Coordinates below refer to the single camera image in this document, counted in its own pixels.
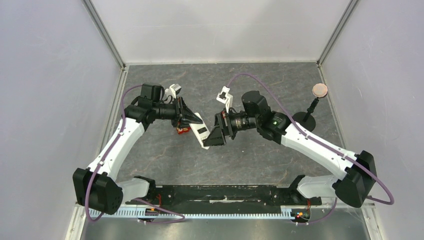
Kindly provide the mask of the white remote control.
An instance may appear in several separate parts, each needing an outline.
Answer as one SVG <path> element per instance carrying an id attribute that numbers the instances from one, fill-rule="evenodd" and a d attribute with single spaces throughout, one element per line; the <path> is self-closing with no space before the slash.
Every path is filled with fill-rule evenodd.
<path id="1" fill-rule="evenodd" d="M 198 140 L 199 144 L 201 145 L 201 147 L 205 150 L 208 150 L 210 147 L 209 146 L 204 146 L 203 140 L 205 140 L 209 134 L 210 131 L 207 128 L 207 126 L 205 125 L 205 123 L 190 123 L 189 127 L 191 128 L 192 132 L 194 133 L 196 139 Z"/>

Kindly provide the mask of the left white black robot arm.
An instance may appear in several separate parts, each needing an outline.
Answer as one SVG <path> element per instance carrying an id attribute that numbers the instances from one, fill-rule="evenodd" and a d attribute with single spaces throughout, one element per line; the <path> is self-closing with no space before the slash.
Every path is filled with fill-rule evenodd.
<path id="1" fill-rule="evenodd" d="M 134 199 L 152 204 L 157 198 L 156 182 L 137 176 L 117 182 L 117 175 L 134 144 L 156 120 L 170 121 L 177 130 L 192 131 L 198 142 L 210 133 L 198 113 L 194 113 L 179 96 L 181 86 L 165 89 L 160 84 L 140 85 L 140 94 L 128 105 L 120 102 L 121 119 L 112 137 L 85 169 L 77 168 L 72 180 L 77 203 L 101 215 L 113 215 L 120 206 Z"/>

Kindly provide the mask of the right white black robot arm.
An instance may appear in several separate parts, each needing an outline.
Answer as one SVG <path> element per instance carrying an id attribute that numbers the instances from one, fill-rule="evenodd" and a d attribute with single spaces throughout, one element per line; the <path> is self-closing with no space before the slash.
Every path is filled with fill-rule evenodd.
<path id="1" fill-rule="evenodd" d="M 244 93 L 241 100 L 242 111 L 225 107 L 215 114 L 214 127 L 202 140 L 205 147 L 224 146 L 227 137 L 234 139 L 238 132 L 256 129 L 264 139 L 302 153 L 331 173 L 299 175 L 288 191 L 293 203 L 324 197 L 338 198 L 354 208 L 363 205 L 376 182 L 370 176 L 377 173 L 372 154 L 365 150 L 355 153 L 318 137 L 286 114 L 271 110 L 257 90 Z"/>

